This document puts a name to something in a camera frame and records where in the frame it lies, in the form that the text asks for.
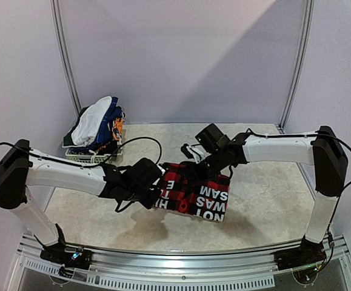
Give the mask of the aluminium front rail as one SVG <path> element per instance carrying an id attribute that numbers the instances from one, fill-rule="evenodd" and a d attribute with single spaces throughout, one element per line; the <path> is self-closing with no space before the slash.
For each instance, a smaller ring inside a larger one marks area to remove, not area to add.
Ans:
<path id="1" fill-rule="evenodd" d="M 88 270 L 64 278 L 40 258 L 41 246 L 24 235 L 7 290 L 351 290 L 351 256 L 342 236 L 327 249 L 331 261 L 316 277 L 297 280 L 280 270 L 273 254 L 299 241 L 220 252 L 138 252 L 93 248 Z"/>

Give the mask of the aluminium left corner post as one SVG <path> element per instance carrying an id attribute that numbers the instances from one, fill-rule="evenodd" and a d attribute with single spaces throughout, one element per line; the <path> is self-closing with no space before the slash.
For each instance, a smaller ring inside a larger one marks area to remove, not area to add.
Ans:
<path id="1" fill-rule="evenodd" d="M 59 54 L 60 54 L 61 63 L 62 63 L 62 69 L 65 74 L 65 80 L 69 90 L 70 98 L 72 100 L 73 109 L 76 115 L 79 115 L 82 107 L 81 107 L 81 102 L 79 100 L 78 89 L 73 76 L 72 65 L 69 58 L 69 52 L 67 48 L 67 42 L 65 38 L 64 26 L 62 21 L 61 3 L 58 0 L 51 0 L 50 4 L 51 4 L 57 45 L 58 45 Z"/>

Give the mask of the red black plaid shirt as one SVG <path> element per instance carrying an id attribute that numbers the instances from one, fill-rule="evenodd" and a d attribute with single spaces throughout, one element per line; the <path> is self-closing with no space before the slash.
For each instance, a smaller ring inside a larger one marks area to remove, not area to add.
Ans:
<path id="1" fill-rule="evenodd" d="M 229 176 L 219 174 L 192 185 L 186 178 L 185 163 L 163 163 L 161 166 L 164 175 L 157 183 L 161 196 L 154 207 L 207 221 L 224 221 L 229 200 Z"/>

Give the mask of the white garment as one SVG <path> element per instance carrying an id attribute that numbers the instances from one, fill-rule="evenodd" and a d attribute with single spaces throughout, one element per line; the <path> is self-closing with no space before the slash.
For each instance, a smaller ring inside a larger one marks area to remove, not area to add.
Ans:
<path id="1" fill-rule="evenodd" d="M 106 96 L 89 106 L 79 117 L 71 133 L 73 146 L 84 147 L 94 142 L 102 120 L 112 104 L 112 97 Z"/>

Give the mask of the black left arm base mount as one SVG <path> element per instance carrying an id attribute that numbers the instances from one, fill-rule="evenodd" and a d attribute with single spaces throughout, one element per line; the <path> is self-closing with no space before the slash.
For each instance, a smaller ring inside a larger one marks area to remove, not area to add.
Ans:
<path id="1" fill-rule="evenodd" d="M 71 251 L 67 250 L 64 234 L 60 226 L 55 224 L 57 229 L 57 242 L 46 246 L 36 238 L 42 245 L 40 258 L 52 263 L 60 264 L 58 274 L 61 277 L 71 279 L 75 269 L 88 270 L 92 263 L 93 252 L 85 249 L 84 246 L 78 246 Z"/>

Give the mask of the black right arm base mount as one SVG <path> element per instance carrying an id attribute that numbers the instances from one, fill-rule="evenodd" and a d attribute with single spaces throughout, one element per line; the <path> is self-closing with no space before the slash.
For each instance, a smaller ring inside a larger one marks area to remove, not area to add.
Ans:
<path id="1" fill-rule="evenodd" d="M 312 285 L 318 274 L 329 264 L 334 253 L 335 242 L 329 232 L 327 242 L 330 255 L 326 254 L 323 242 L 314 243 L 303 238 L 298 247 L 273 253 L 278 271 L 291 270 L 294 280 L 302 285 Z"/>

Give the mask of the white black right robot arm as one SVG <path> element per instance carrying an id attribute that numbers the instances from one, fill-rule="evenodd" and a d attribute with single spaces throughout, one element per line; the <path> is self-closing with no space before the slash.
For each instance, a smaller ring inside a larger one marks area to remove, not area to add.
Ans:
<path id="1" fill-rule="evenodd" d="M 295 250 L 299 264 L 308 264 L 318 254 L 318 246 L 330 222 L 346 180 L 348 157 L 343 142 L 332 128 L 322 125 L 307 133 L 267 135 L 246 132 L 229 138 L 215 124 L 196 136 L 208 156 L 193 166 L 196 181 L 204 181 L 226 167 L 253 162 L 295 163 L 312 194 L 314 205 L 304 235 L 306 242 Z"/>

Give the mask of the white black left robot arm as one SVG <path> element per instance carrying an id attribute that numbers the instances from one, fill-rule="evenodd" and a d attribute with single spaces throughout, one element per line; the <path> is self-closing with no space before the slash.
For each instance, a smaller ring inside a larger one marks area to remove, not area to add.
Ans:
<path id="1" fill-rule="evenodd" d="M 164 172 L 157 163 L 141 158 L 132 166 L 107 163 L 79 164 L 30 147 L 20 139 L 0 160 L 0 208 L 11 211 L 58 263 L 72 256 L 58 226 L 34 202 L 29 188 L 48 186 L 85 192 L 118 204 L 139 202 L 151 209 L 160 197 L 156 182 Z"/>

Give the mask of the blue patterned garment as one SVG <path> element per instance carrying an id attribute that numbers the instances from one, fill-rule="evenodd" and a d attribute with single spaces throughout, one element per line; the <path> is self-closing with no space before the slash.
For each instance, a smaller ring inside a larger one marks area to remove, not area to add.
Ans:
<path id="1" fill-rule="evenodd" d="M 112 104 L 105 114 L 100 125 L 98 134 L 93 143 L 84 147 L 69 147 L 87 150 L 96 150 L 100 146 L 107 144 L 117 144 L 122 137 L 122 125 L 125 114 L 122 108 L 118 105 L 118 98 L 112 97 Z"/>

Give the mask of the dark green garment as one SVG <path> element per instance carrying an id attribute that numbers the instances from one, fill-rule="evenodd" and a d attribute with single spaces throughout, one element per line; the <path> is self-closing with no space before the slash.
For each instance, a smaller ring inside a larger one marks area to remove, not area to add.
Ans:
<path id="1" fill-rule="evenodd" d="M 69 148 L 69 147 L 75 146 L 75 143 L 73 142 L 72 134 L 73 134 L 74 130 L 77 128 L 77 126 L 79 125 L 79 122 L 81 120 L 81 116 L 85 113 L 85 111 L 87 109 L 88 109 L 88 107 L 84 107 L 84 108 L 81 109 L 74 126 L 65 135 L 65 137 L 63 137 L 62 148 Z"/>

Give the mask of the white laundry basket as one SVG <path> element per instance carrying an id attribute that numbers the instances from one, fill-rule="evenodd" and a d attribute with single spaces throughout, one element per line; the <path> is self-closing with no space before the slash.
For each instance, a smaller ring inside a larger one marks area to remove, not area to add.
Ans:
<path id="1" fill-rule="evenodd" d="M 105 162 L 111 164 L 118 157 L 122 156 L 122 153 L 123 149 L 118 149 L 118 144 L 107 144 L 100 146 L 96 150 L 68 148 L 65 150 L 65 157 L 81 163 L 100 164 Z"/>

